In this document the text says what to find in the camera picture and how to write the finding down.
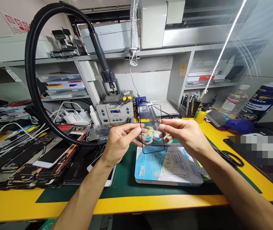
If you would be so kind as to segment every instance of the scissors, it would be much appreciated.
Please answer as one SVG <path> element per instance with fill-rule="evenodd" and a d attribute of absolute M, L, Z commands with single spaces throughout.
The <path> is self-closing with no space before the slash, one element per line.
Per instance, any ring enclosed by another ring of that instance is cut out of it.
<path fill-rule="evenodd" d="M 245 164 L 244 162 L 233 153 L 230 153 L 226 150 L 219 150 L 217 147 L 212 146 L 215 151 L 225 160 L 227 161 L 234 169 L 237 169 L 238 167 L 243 167 Z"/>

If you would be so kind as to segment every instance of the screen protector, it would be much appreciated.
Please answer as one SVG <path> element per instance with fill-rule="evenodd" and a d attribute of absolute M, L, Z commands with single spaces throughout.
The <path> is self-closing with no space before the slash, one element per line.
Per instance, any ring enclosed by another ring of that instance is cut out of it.
<path fill-rule="evenodd" d="M 159 104 L 141 104 L 138 108 L 141 123 L 145 124 L 144 128 L 148 129 L 148 133 L 142 133 L 141 140 L 143 153 L 161 152 L 165 149 L 163 138 L 160 137 L 161 132 L 158 131 L 162 119 L 161 105 Z"/>

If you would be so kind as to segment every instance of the digital display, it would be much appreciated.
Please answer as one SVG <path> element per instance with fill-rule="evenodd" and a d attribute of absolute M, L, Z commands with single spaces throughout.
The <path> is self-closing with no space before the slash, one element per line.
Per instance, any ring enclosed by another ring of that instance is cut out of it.
<path fill-rule="evenodd" d="M 110 113 L 121 113 L 120 110 L 110 110 Z"/>

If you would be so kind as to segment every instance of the green cutting mat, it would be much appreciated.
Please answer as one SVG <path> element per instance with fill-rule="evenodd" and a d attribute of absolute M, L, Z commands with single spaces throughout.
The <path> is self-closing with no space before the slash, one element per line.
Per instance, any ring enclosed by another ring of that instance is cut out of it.
<path fill-rule="evenodd" d="M 100 196 L 103 198 L 125 196 L 157 195 L 221 195 L 214 183 L 202 184 L 200 187 L 179 187 L 138 184 L 134 178 L 137 147 L 130 145 L 122 161 L 117 165 L 112 186 L 105 188 Z M 259 193 L 261 190 L 241 171 L 237 170 Z M 77 191 L 78 186 L 62 186 L 59 189 L 45 189 L 36 203 L 67 202 Z"/>

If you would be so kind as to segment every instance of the yellow bottle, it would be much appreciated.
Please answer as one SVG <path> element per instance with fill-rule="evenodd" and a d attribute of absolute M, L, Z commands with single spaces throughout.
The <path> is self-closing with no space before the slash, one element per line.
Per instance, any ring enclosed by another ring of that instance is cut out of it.
<path fill-rule="evenodd" d="M 204 120 L 204 118 L 207 115 L 207 107 L 202 107 L 201 110 L 198 112 L 197 117 L 195 118 L 195 121 L 199 124 L 201 124 Z"/>

